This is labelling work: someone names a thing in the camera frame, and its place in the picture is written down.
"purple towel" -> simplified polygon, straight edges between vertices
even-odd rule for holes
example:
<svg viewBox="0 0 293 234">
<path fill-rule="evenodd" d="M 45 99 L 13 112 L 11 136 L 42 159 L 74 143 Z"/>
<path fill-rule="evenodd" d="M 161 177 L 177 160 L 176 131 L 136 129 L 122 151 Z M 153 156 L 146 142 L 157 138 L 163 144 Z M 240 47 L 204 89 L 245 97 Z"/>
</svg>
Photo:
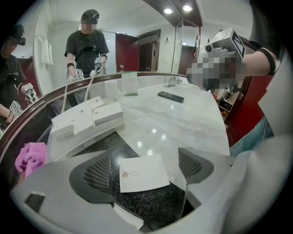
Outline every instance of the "purple towel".
<svg viewBox="0 0 293 234">
<path fill-rule="evenodd" d="M 28 143 L 20 150 L 15 160 L 15 167 L 19 173 L 25 171 L 27 178 L 36 169 L 42 167 L 46 161 L 47 146 L 45 143 Z"/>
</svg>

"black cap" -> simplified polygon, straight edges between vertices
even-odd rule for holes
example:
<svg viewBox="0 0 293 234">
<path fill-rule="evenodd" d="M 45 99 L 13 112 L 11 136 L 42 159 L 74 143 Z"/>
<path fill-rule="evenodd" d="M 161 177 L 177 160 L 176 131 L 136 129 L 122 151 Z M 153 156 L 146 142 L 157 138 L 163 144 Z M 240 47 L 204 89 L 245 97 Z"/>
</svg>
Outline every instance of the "black cap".
<svg viewBox="0 0 293 234">
<path fill-rule="evenodd" d="M 11 38 L 15 44 L 24 46 L 26 39 L 23 37 L 24 28 L 21 24 L 16 24 L 11 32 Z"/>
<path fill-rule="evenodd" d="M 81 21 L 84 24 L 97 24 L 99 20 L 99 13 L 94 10 L 87 10 L 82 14 Z"/>
</svg>

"blue denim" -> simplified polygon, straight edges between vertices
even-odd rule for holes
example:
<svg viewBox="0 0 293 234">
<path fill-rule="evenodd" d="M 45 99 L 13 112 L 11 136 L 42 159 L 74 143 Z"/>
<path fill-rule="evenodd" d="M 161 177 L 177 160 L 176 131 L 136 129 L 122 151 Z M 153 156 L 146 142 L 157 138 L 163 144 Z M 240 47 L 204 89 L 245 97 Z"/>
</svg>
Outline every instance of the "blue denim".
<svg viewBox="0 0 293 234">
<path fill-rule="evenodd" d="M 266 117 L 263 117 L 249 133 L 230 147 L 230 155 L 236 157 L 244 151 L 253 150 L 260 142 L 273 136 L 270 124 Z"/>
</svg>

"chrome faucet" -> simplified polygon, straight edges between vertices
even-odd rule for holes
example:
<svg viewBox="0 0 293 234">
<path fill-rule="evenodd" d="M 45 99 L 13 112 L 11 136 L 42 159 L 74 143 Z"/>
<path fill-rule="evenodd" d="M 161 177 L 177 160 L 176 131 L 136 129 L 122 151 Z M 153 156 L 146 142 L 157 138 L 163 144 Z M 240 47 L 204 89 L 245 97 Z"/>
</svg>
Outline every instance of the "chrome faucet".
<svg viewBox="0 0 293 234">
<path fill-rule="evenodd" d="M 183 82 L 182 79 L 177 78 L 176 76 L 171 76 L 168 85 L 166 85 L 165 87 L 174 87 L 176 86 L 176 84 L 179 84 L 181 82 Z"/>
</svg>

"smartphone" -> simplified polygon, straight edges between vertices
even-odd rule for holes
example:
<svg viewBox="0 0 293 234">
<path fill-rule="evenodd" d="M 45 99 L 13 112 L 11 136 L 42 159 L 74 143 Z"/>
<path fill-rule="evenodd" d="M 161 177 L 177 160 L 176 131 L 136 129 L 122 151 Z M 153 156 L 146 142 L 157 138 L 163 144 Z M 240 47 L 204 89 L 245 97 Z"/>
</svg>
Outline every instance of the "smartphone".
<svg viewBox="0 0 293 234">
<path fill-rule="evenodd" d="M 184 101 L 183 97 L 180 97 L 180 96 L 177 96 L 177 95 L 174 95 L 171 93 L 167 93 L 167 92 L 159 92 L 157 95 L 160 97 L 164 97 L 164 98 L 173 100 L 173 101 L 180 102 L 180 103 L 183 103 L 183 101 Z"/>
</svg>

